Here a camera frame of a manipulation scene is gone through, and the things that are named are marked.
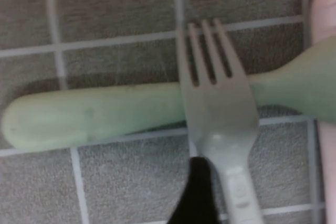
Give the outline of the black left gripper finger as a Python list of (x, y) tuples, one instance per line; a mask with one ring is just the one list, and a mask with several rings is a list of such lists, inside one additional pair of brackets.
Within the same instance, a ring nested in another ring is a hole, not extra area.
[(203, 157), (191, 157), (187, 183), (168, 224), (219, 224), (212, 191), (211, 167)]

